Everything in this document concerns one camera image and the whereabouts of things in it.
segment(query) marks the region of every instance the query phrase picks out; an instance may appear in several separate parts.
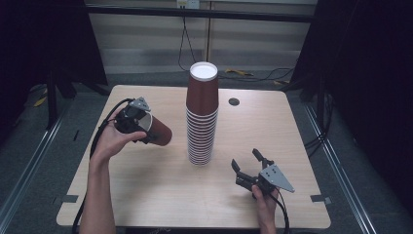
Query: stack of paper cups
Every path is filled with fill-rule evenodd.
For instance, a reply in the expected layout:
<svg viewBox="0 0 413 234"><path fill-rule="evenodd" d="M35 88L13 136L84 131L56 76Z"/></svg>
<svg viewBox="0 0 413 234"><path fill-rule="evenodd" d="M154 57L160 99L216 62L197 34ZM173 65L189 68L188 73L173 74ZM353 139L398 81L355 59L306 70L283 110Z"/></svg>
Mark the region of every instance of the stack of paper cups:
<svg viewBox="0 0 413 234"><path fill-rule="evenodd" d="M188 158L205 165L212 157L218 118L218 69L209 62L191 66L186 97Z"/></svg>

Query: finger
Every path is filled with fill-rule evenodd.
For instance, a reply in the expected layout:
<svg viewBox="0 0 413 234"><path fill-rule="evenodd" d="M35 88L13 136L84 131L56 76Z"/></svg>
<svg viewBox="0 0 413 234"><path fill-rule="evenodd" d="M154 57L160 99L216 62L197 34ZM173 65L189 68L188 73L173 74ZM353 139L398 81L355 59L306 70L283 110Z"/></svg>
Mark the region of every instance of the finger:
<svg viewBox="0 0 413 234"><path fill-rule="evenodd" d="M275 188L274 191L271 193L275 198L279 198L279 188Z"/></svg>
<svg viewBox="0 0 413 234"><path fill-rule="evenodd" d="M252 193L257 199L258 209L266 209L267 204L265 203L264 196L262 195L262 192L257 185L252 185Z"/></svg>
<svg viewBox="0 0 413 234"><path fill-rule="evenodd" d="M109 117L109 119L115 119L116 115L118 115L121 110L125 108L124 106L119 106L115 111L113 111L112 115Z"/></svg>
<svg viewBox="0 0 413 234"><path fill-rule="evenodd" d="M132 141L132 140L139 140L139 139L142 139L142 138L145 138L145 137L146 137L146 133L142 132L142 131L134 132L134 133L125 135L126 142L129 142L129 141Z"/></svg>

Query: black curtain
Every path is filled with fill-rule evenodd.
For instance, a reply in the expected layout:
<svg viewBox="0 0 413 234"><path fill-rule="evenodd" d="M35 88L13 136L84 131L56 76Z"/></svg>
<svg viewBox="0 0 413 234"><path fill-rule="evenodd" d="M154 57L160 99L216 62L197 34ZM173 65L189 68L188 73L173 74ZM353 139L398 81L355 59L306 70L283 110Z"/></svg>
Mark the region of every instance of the black curtain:
<svg viewBox="0 0 413 234"><path fill-rule="evenodd" d="M413 2L319 0L291 83L323 77L359 147L413 214Z"/></svg>
<svg viewBox="0 0 413 234"><path fill-rule="evenodd" d="M51 7L85 6L83 1L0 2L0 98L7 114L0 117L0 140L12 129L27 94L45 84L51 70L64 94L71 82L107 85L94 32L86 11Z"/></svg>

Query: gray floor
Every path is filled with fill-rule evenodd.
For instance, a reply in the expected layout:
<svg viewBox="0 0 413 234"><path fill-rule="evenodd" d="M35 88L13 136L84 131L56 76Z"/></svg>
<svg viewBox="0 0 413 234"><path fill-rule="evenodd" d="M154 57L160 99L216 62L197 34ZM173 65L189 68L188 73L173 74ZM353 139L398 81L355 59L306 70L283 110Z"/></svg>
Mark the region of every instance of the gray floor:
<svg viewBox="0 0 413 234"><path fill-rule="evenodd" d="M269 72L254 72L258 77L265 77ZM284 71L277 71L272 77L282 76ZM146 73L109 75L107 89L117 84L186 86L187 73ZM220 88L277 90L280 86L272 80L261 82L241 82L220 80ZM33 179L28 181L27 189L22 193L10 223L3 220L4 233L70 233L69 227L56 224L56 215L60 208L59 200L66 194L74 177L81 157L92 137L94 126L107 100L92 90L76 84L78 95L72 100L59 99L62 109L68 110L62 118L61 126L44 158L38 162L38 170L33 172ZM316 137L305 104L299 98L300 91L288 92L287 97L293 111L303 142ZM33 107L33 103L42 91L29 95L26 108L20 116L8 140L0 151L0 205L9 202L8 198L16 187L20 175L24 172L33 152L41 141L47 126L47 104ZM354 144L346 123L334 111L329 131L341 167L347 173L360 202L368 213L376 233L412 233L413 221L408 212L398 202L389 186L376 174L363 152ZM325 230L293 230L293 233L311 231L314 233L363 233L357 216L349 205L330 162L322 147L311 157L311 164L319 183L321 194L331 203L327 205L331 226ZM126 230L119 228L120 233ZM149 233L153 230L141 230Z"/></svg>

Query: wrist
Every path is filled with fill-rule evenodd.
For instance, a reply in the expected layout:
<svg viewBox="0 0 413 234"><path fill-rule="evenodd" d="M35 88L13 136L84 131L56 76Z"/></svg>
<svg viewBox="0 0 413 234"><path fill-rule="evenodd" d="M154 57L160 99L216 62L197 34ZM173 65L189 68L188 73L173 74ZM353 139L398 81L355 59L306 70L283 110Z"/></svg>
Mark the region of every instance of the wrist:
<svg viewBox="0 0 413 234"><path fill-rule="evenodd" d="M276 224L274 222L266 222L259 224L261 234L276 234Z"/></svg>
<svg viewBox="0 0 413 234"><path fill-rule="evenodd" d="M94 154L89 161L89 172L100 172L105 168L109 168L109 159L110 158L99 157L98 154Z"/></svg>

